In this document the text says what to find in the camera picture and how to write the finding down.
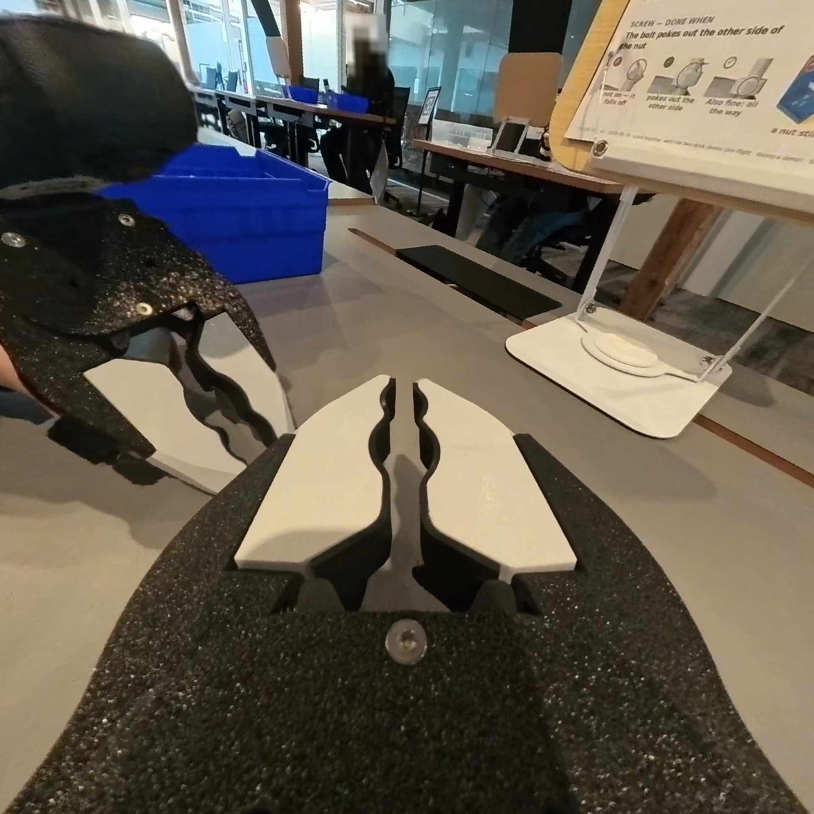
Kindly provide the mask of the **brown divider panel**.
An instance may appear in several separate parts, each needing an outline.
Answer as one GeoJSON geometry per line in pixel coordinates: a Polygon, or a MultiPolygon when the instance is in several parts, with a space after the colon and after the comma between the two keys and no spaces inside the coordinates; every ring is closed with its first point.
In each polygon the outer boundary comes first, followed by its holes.
{"type": "Polygon", "coordinates": [[[493,122],[509,118],[530,126],[549,125],[560,87],[563,57],[558,53],[508,53],[502,58],[496,79],[493,122]]]}

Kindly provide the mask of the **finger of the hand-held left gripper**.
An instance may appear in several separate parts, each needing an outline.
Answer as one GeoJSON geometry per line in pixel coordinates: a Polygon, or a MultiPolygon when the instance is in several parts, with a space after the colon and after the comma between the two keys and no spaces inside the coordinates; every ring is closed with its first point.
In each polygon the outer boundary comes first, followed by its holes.
{"type": "Polygon", "coordinates": [[[274,369],[226,312],[194,321],[185,360],[193,379],[212,393],[234,423],[270,447],[295,422],[274,369]]]}
{"type": "Polygon", "coordinates": [[[218,432],[190,411],[184,388],[167,366],[107,361],[84,373],[93,387],[149,442],[148,463],[214,495],[246,469],[218,432]]]}

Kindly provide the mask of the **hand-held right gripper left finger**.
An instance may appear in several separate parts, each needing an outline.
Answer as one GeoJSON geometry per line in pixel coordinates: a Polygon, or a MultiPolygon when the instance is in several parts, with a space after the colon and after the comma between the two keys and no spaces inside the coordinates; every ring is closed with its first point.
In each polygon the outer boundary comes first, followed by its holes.
{"type": "Polygon", "coordinates": [[[391,555],[395,400],[395,379],[380,374],[296,430],[234,555],[239,569],[324,580],[345,610],[361,609],[391,555]]]}

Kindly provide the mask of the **small clear sign holder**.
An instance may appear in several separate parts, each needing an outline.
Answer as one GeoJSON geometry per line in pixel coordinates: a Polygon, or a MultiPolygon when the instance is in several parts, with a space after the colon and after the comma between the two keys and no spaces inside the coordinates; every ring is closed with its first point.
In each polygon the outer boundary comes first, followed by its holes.
{"type": "Polygon", "coordinates": [[[529,122],[518,117],[504,118],[497,130],[490,151],[494,156],[516,156],[527,134],[529,122]]]}

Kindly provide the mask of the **blue plastic bin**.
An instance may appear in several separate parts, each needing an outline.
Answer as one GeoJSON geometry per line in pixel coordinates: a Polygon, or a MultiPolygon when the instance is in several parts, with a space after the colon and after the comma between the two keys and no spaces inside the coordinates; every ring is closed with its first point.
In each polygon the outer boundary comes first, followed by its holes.
{"type": "Polygon", "coordinates": [[[288,159],[197,143],[145,181],[105,187],[162,220],[233,284],[319,275],[329,181],[288,159]]]}

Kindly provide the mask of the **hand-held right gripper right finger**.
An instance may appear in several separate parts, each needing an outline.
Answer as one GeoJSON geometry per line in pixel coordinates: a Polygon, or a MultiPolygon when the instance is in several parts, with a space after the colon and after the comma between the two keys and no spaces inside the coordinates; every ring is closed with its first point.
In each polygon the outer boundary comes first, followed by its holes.
{"type": "Polygon", "coordinates": [[[425,467],[415,580],[446,609],[517,599],[519,579],[570,573],[577,555],[531,464],[541,446],[429,379],[413,383],[425,467]]]}

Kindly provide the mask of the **dark wooden desk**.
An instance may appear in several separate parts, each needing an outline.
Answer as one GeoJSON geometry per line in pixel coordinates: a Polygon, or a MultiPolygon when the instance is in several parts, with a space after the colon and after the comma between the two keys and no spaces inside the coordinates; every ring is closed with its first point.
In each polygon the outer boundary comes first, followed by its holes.
{"type": "Polygon", "coordinates": [[[467,185],[492,190],[500,195],[531,198],[536,187],[549,184],[583,190],[607,200],[600,206],[597,226],[589,242],[590,247],[599,247],[608,234],[623,191],[622,185],[617,182],[573,172],[555,161],[524,162],[418,138],[413,138],[411,145],[424,153],[441,156],[449,163],[449,168],[443,170],[442,175],[453,180],[443,231],[450,237],[456,235],[467,185]]]}

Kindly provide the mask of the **wooden pillar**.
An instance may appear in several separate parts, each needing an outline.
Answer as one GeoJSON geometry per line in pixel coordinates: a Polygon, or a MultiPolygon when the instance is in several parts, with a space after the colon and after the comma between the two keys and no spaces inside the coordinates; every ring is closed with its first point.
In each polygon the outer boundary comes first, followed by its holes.
{"type": "Polygon", "coordinates": [[[302,23],[299,1],[280,1],[282,32],[290,66],[290,81],[300,86],[304,76],[302,23]]]}
{"type": "Polygon", "coordinates": [[[620,303],[628,316],[647,321],[666,300],[725,209],[686,198],[678,201],[620,303]]]}

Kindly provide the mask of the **long office desk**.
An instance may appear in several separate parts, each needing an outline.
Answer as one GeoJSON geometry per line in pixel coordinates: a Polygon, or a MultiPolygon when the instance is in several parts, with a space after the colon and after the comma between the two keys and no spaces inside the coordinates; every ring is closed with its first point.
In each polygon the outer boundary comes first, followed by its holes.
{"type": "Polygon", "coordinates": [[[198,108],[212,107],[217,111],[222,128],[228,127],[228,112],[236,111],[243,115],[247,130],[248,144],[263,149],[265,142],[260,132],[261,120],[277,120],[284,124],[286,131],[287,156],[296,164],[309,166],[308,153],[300,150],[299,129],[316,129],[318,120],[335,120],[350,128],[372,128],[383,133],[395,129],[401,133],[403,121],[392,117],[379,117],[372,114],[361,115],[331,109],[324,104],[307,105],[296,103],[290,98],[268,95],[246,95],[237,91],[205,89],[187,84],[191,97],[198,108]]]}

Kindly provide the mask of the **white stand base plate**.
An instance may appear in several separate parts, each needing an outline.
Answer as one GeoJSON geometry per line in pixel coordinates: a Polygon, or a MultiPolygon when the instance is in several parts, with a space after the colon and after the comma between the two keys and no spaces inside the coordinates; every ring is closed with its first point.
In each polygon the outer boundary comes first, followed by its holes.
{"type": "Polygon", "coordinates": [[[623,186],[575,312],[505,342],[514,359],[650,438],[676,437],[792,278],[712,354],[595,299],[638,192],[812,223],[813,3],[603,2],[550,120],[555,160],[623,186]]]}

